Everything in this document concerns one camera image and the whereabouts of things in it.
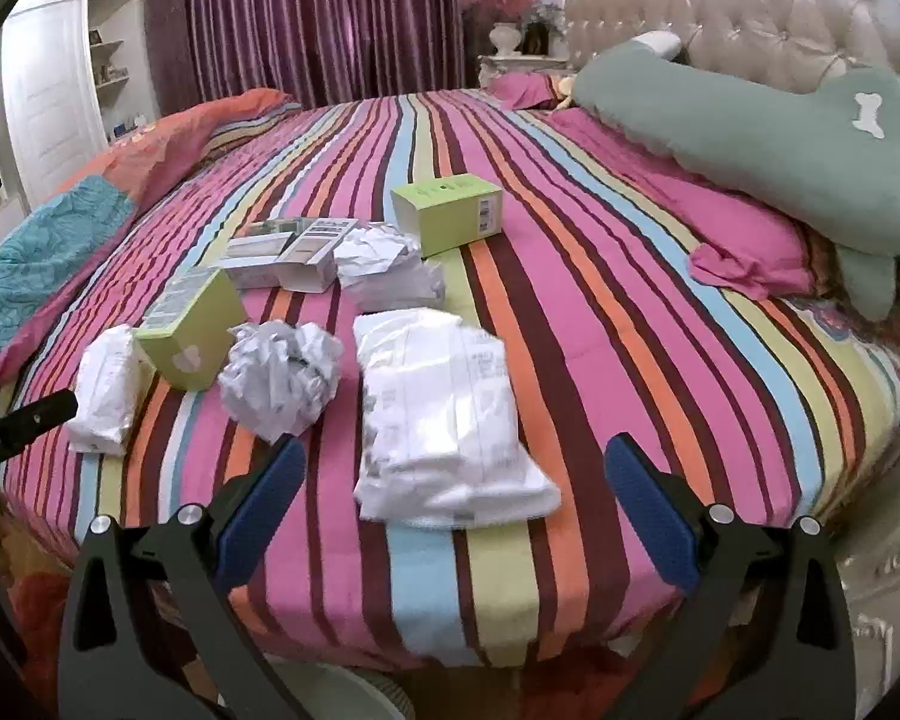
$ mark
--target tufted headboard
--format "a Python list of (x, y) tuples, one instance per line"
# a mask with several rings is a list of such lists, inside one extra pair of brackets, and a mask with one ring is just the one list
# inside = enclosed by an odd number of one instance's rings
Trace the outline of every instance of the tufted headboard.
[(792, 92), (856, 65), (900, 73), (900, 0), (566, 0), (570, 62), (651, 29), (695, 67)]

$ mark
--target bedside table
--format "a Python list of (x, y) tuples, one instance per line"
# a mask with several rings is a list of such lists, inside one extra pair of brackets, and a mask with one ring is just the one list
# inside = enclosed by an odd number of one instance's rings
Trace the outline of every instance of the bedside table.
[(568, 60), (552, 56), (531, 56), (516, 53), (511, 56), (478, 56), (480, 60), (480, 88), (504, 73), (542, 73), (543, 71), (566, 71)]

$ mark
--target orange pillow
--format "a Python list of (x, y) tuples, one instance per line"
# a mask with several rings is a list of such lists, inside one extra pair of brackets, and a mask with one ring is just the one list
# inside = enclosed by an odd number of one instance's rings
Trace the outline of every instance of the orange pillow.
[(251, 89), (159, 119), (120, 138), (61, 184), (55, 194), (71, 189), (88, 175), (99, 175), (127, 193), (137, 205), (137, 214), (144, 213), (202, 159), (214, 130), (223, 124), (255, 119), (291, 99), (275, 89)]

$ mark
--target white plastic package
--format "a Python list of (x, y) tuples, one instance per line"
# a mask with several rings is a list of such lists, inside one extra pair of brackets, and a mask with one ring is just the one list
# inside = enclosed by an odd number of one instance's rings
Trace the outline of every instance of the white plastic package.
[(128, 324), (104, 330), (83, 351), (77, 369), (77, 415), (67, 423), (74, 452), (122, 457), (133, 429), (140, 358)]
[(334, 260), (341, 287), (362, 314), (443, 305), (442, 267), (423, 262), (419, 242), (389, 224), (350, 230)]
[(270, 443), (299, 436), (337, 394), (343, 344), (312, 322), (247, 322), (230, 331), (237, 343), (217, 377), (226, 410)]
[(559, 488), (517, 432), (504, 344), (460, 317), (408, 309), (357, 317), (362, 519), (463, 528), (544, 517)]

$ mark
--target teal blanket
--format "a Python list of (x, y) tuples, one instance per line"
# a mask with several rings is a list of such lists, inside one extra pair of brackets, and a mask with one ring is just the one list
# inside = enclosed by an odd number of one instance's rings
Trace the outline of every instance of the teal blanket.
[(126, 194), (91, 175), (7, 236), (0, 244), (0, 352), (132, 212)]

